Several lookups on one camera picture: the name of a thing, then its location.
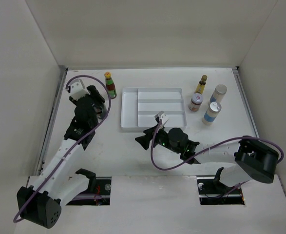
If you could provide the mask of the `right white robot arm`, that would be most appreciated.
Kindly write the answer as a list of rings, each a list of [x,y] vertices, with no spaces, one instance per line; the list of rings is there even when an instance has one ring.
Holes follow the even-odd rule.
[[[166,132],[164,127],[154,126],[143,133],[135,140],[145,150],[162,146],[178,154],[182,164],[230,163],[230,167],[219,168],[215,174],[212,185],[219,193],[249,180],[272,183],[277,164],[285,156],[275,143],[251,136],[230,138],[200,149],[200,143],[190,140],[180,128]]]

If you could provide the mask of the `metal table rail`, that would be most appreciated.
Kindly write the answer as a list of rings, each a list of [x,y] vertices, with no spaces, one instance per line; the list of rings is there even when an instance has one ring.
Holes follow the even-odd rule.
[[[237,87],[238,87],[238,90],[239,90],[239,93],[240,93],[240,96],[241,96],[241,99],[244,105],[244,109],[247,113],[249,124],[252,128],[253,135],[255,137],[259,137],[257,127],[255,125],[254,118],[253,118],[253,115],[252,115],[252,112],[251,112],[251,109],[250,109],[250,106],[249,106],[249,103],[246,97],[246,93],[244,91],[244,88],[243,88],[243,85],[240,79],[238,68],[237,67],[233,68],[232,71],[233,71],[233,75],[234,75],[234,78],[235,78],[235,81],[236,81],[236,84],[237,84]]]
[[[65,79],[67,76],[67,72],[68,72],[68,67],[66,67],[64,65],[60,65],[59,70],[60,70],[60,74],[59,74],[57,88],[56,88],[56,92],[55,92],[55,96],[54,96],[54,100],[53,100],[53,105],[52,105],[52,109],[50,112],[50,116],[49,116],[49,120],[48,120],[48,124],[47,124],[47,129],[46,129],[46,132],[44,134],[42,147],[41,147],[41,150],[39,152],[38,160],[37,160],[36,166],[35,166],[34,171],[33,171],[34,176],[40,175],[40,173],[44,167],[45,158],[46,158],[47,150],[49,147],[49,142],[51,139],[52,130],[54,127],[61,94],[63,92],[63,87],[64,87]]]

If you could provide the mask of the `left metal table rail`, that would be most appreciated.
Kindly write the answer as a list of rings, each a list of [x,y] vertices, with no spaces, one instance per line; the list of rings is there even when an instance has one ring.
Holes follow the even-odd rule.
[[[60,74],[59,74],[57,88],[56,88],[56,92],[55,92],[55,96],[54,96],[54,100],[53,100],[53,105],[52,105],[52,109],[50,112],[50,116],[49,116],[49,120],[48,120],[48,124],[47,124],[47,129],[46,129],[46,132],[44,134],[42,147],[41,147],[41,150],[39,152],[38,160],[37,160],[36,166],[35,166],[34,171],[33,171],[34,176],[40,175],[40,173],[44,167],[45,158],[46,158],[47,150],[49,147],[49,142],[51,139],[52,130],[54,127],[61,94],[63,92],[63,87],[64,87],[65,79],[67,76],[67,72],[68,72],[68,67],[66,67],[64,65],[60,65],[59,70],[60,70]]]

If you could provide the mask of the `yellow cap chili sauce bottle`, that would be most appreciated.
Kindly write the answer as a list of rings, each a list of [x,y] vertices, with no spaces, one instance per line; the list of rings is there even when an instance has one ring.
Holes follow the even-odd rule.
[[[114,81],[112,79],[111,73],[106,72],[104,74],[104,77],[105,77],[106,88],[108,90],[108,94],[109,94],[110,98],[111,99],[116,98],[117,92],[116,92],[115,84],[114,84]]]

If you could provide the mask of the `white lid brown sauce jar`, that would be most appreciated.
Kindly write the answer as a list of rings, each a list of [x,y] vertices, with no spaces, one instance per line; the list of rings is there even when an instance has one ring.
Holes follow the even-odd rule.
[[[194,93],[191,97],[191,101],[189,103],[189,109],[193,112],[197,112],[203,102],[203,96],[201,93]]]

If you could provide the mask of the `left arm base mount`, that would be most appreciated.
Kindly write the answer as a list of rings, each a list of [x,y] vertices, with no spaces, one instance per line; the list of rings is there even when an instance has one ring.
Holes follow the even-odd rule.
[[[78,194],[67,206],[108,206],[111,200],[111,190],[111,177],[97,177],[92,188]]]

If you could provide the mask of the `grey cap white shaker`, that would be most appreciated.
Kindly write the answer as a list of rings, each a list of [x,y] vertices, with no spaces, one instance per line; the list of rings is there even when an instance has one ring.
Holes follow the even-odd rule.
[[[214,92],[209,99],[208,105],[210,105],[212,102],[220,103],[224,98],[226,92],[227,92],[227,87],[223,84],[218,84],[215,87]]]

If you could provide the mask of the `small yellow oil bottle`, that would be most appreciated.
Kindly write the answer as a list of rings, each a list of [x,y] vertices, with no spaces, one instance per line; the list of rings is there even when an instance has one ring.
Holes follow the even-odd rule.
[[[200,81],[196,87],[195,93],[203,94],[207,79],[208,79],[207,75],[202,75],[202,77],[201,77],[201,79],[200,79]]]

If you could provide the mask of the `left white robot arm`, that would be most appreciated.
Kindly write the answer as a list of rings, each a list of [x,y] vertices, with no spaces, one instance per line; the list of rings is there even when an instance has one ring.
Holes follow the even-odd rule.
[[[63,206],[81,192],[89,195],[96,189],[95,173],[78,169],[70,176],[69,172],[107,118],[110,107],[105,105],[105,99],[93,85],[85,87],[75,82],[67,90],[69,100],[75,105],[74,118],[48,166],[34,183],[18,190],[19,211],[14,223],[25,219],[50,229],[58,221]]]

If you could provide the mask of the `right metal table rail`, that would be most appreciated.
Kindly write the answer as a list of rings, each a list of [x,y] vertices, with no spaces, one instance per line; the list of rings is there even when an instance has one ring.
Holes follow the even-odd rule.
[[[255,137],[259,137],[257,127],[255,125],[254,118],[253,118],[253,115],[252,115],[252,112],[251,112],[251,109],[250,109],[250,106],[249,106],[249,103],[246,97],[246,93],[244,91],[244,88],[243,88],[243,85],[240,79],[238,68],[237,67],[233,68],[232,71],[233,71],[233,75],[234,75],[234,78],[235,78],[235,81],[236,81],[236,84],[237,84],[237,87],[238,87],[238,90],[239,90],[239,93],[240,93],[240,96],[241,96],[241,99],[244,105],[244,109],[247,113],[249,124],[252,128],[253,135]]]

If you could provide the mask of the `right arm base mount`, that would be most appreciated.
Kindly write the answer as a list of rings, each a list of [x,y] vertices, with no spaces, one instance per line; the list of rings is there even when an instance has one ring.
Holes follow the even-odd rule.
[[[197,178],[199,202],[201,205],[244,205],[241,187],[228,187],[220,182],[224,167],[217,170],[215,176]]]

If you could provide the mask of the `white flip cap shaker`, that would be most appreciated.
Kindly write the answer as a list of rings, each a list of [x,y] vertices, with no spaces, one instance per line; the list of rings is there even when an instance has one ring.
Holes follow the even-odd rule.
[[[221,112],[222,106],[218,102],[211,102],[206,110],[202,122],[205,125],[212,125],[218,114]]]

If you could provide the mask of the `white divided plastic tray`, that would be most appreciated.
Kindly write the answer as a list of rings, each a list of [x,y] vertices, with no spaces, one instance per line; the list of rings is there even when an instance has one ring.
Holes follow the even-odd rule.
[[[185,129],[186,110],[181,88],[124,87],[122,89],[121,129],[138,132],[153,127],[154,116],[163,111],[167,128]]]

